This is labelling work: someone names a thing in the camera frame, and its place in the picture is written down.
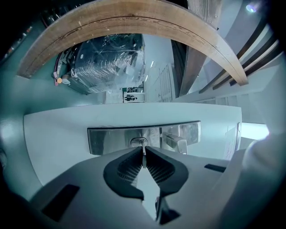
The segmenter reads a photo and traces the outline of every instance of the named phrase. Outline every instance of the curved wooden beam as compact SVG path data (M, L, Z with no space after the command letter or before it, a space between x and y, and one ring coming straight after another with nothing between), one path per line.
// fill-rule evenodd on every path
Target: curved wooden beam
M30 78L50 58L75 44L125 33L179 41L209 56L240 85L248 82L235 53L214 28L190 11L159 0L98 0L70 11L34 42L18 75Z

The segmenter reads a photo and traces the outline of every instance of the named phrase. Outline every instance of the ceiling light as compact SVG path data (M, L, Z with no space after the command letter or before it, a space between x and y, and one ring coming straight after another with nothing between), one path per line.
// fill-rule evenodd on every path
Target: ceiling light
M256 12L256 8L253 5L247 5L246 9L247 9L247 11L249 11L251 13L255 13Z

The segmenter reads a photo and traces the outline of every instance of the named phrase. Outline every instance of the wooden stair rail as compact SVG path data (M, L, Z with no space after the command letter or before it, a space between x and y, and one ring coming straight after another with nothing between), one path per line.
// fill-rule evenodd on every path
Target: wooden stair rail
M219 25L222 5L222 0L188 1L190 11L198 15L215 29L217 29ZM187 47L185 70L180 89L180 96L186 95L188 93L198 74L200 73L205 60L206 55L196 49Z
M249 69L260 69L263 66L260 66L257 68L259 65L257 65L264 57L266 57L274 48L278 46L278 40L276 40L275 36L271 36L268 41L252 56L250 57L243 65L242 67L244 68L246 76L254 73L252 71L248 71ZM232 80L231 76L227 76L225 79L223 79L221 82L216 84L213 89L216 90L223 86L224 84L230 82Z
M276 57L278 57L283 52L282 48L279 46L278 41L277 45L273 46L273 49L268 53L265 53L265 56L259 60L253 67L249 68L247 71L245 71L245 74L247 77L249 77L251 74L256 72L257 70L261 69L265 65L272 62ZM235 85L236 82L232 80L229 83L231 86Z
M140 33L170 38L209 56L239 83L248 83L233 50L190 11L159 0L100 0L68 12L34 42L18 75L30 78L53 56L83 41L111 34Z
M250 36L250 38L247 40L245 45L241 48L239 53L236 55L238 59L240 59L244 53L251 47L251 45L256 41L256 39L259 37L263 29L265 28L267 24L266 18L262 18L261 21L258 23L256 29L254 30L253 34ZM199 91L199 93L203 93L206 90L208 90L211 86L215 85L216 82L219 80L224 80L224 78L228 75L228 73L223 69L216 77L214 77L203 89Z

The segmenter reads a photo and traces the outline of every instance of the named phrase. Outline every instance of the plastic wrap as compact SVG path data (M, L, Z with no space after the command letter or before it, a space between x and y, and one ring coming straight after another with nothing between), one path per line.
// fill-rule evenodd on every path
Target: plastic wrap
M115 34L83 42L76 54L72 77L96 93L138 87L145 73L141 34Z

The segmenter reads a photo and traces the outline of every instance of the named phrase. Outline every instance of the stainless steel panel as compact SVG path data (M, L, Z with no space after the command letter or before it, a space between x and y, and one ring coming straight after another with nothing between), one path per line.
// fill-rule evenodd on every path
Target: stainless steel panel
M201 121L151 127L88 128L90 153L103 155L131 148L134 138L146 138L147 146L178 152L178 147L172 148L167 144L168 134L185 139L187 145L197 143L201 140Z

